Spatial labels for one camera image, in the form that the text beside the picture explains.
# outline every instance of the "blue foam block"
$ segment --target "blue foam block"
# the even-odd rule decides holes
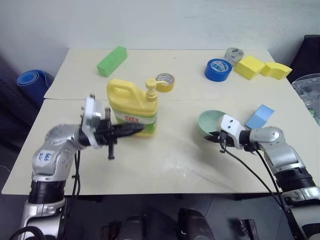
[[[274,112],[275,110],[262,104],[257,111],[255,111],[252,117],[250,117],[250,119],[245,123],[245,125],[251,129],[260,129],[267,123],[269,117]]]

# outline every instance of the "gray floor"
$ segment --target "gray floor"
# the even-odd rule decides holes
[[[0,156],[0,165],[11,169],[18,155],[0,147]],[[1,189],[8,176],[9,172],[0,167]],[[1,240],[8,239],[19,227],[26,199],[23,195],[0,194]],[[100,201],[79,199],[69,226],[77,233],[73,239],[100,240],[101,227],[110,222],[121,222],[130,215],[156,209],[174,223],[180,208],[193,208],[205,215],[216,240],[247,239],[235,234],[230,224],[232,219],[253,219],[260,240],[293,240],[284,214],[271,197],[234,200],[233,195],[152,194],[107,195]]]

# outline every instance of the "bowl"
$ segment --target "bowl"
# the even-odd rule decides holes
[[[211,132],[218,131],[218,120],[226,113],[218,110],[204,111],[198,117],[198,127],[203,137],[209,136]]]

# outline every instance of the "white wall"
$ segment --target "white wall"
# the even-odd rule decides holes
[[[68,48],[268,49],[290,64],[319,0],[0,0],[0,55],[55,75]]]

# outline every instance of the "white table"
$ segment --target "white table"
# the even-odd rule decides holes
[[[47,98],[54,99],[44,101],[2,190],[3,194],[29,194],[31,159],[48,130],[62,123],[78,124],[81,106],[85,103],[81,99],[85,99],[89,93],[95,93],[97,99],[107,98],[105,90],[108,78],[97,75],[96,64],[92,64],[107,52],[69,51],[54,84],[46,94]],[[223,52],[129,51],[126,61],[129,62],[130,57],[140,61],[127,65],[123,63],[112,77],[135,80],[143,87],[145,79],[167,72],[175,76],[176,85],[172,92],[159,94],[158,129],[155,136],[119,139],[114,149],[115,160],[112,161],[107,160],[106,147],[82,151],[80,194],[265,193],[266,189],[250,172],[235,159],[220,153],[219,145],[203,139],[197,129],[197,118],[206,110],[224,111],[244,124],[261,104],[275,110],[266,126],[277,126],[284,131],[286,141],[296,149],[315,183],[320,185],[320,129],[302,100],[286,79],[276,80],[259,75],[248,81],[231,72],[225,82],[207,80],[203,76],[206,61],[221,57]],[[272,60],[267,51],[251,53],[261,60]],[[157,57],[152,63],[147,56]],[[180,64],[175,63],[174,66],[168,64],[169,60],[166,60],[174,57],[183,63],[179,61]],[[104,106],[109,104],[107,100],[102,102]],[[243,150],[230,150],[274,190],[257,156]],[[72,192],[72,187],[70,174],[66,194]]]

